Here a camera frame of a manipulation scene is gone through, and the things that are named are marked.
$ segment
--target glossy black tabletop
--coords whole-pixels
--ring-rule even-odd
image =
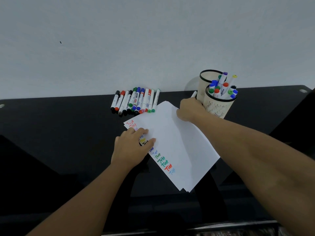
[[[300,89],[309,91],[305,86],[239,89],[238,99],[225,119],[269,134],[305,98]],[[179,107],[181,99],[192,93],[161,92],[159,103],[167,100]],[[133,117],[110,111],[113,96],[0,101],[4,104],[0,108],[2,229],[26,225],[28,230],[35,226],[108,167],[115,137],[126,130],[123,122]],[[228,220],[270,218],[231,173],[221,159],[211,169],[226,202]],[[133,179],[124,182],[130,188],[128,200],[124,198],[126,209],[118,207],[108,221],[111,215],[115,220],[120,210],[126,210],[125,228],[148,227],[147,219],[153,212],[176,213],[187,224],[205,223],[195,190],[179,192],[148,155],[128,177]],[[251,202],[248,214],[239,212],[242,205]],[[108,228],[121,229],[118,224]]]

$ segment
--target hand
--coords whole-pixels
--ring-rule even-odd
[[[119,162],[127,164],[130,169],[138,165],[153,147],[156,139],[150,139],[144,146],[139,145],[139,138],[142,134],[147,134],[148,129],[139,128],[135,131],[132,127],[124,131],[120,137],[115,139],[115,147],[111,163]]]
[[[176,111],[178,118],[185,122],[191,122],[195,116],[203,113],[206,113],[206,110],[202,106],[201,102],[195,98],[183,99],[180,102],[179,109]]]

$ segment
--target pen holder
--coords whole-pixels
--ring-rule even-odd
[[[211,96],[208,91],[209,86],[207,86],[204,90],[205,95],[203,98],[203,107],[208,113],[211,113],[219,118],[224,118],[235,99],[237,99],[237,96],[234,99],[219,99]]]
[[[205,88],[211,83],[212,80],[217,80],[218,76],[222,75],[221,71],[214,69],[207,69],[200,72],[199,75],[199,85],[197,92],[197,99],[203,103],[203,98],[205,96]]]

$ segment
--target white paper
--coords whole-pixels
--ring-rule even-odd
[[[148,128],[147,139],[156,138],[154,148],[165,156],[175,168],[169,179],[179,188],[190,192],[208,170],[219,159],[206,136],[192,123],[180,120],[177,108],[165,101],[158,105],[155,113],[143,113],[126,123],[133,121],[137,128]]]

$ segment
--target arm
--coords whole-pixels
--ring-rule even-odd
[[[183,99],[177,116],[203,132],[278,222],[295,235],[315,235],[315,161],[266,134],[207,113],[195,98]]]
[[[27,236],[101,235],[121,183],[154,145],[154,138],[145,146],[139,145],[140,136],[146,133],[148,130],[143,128],[129,128],[116,137],[110,166]]]

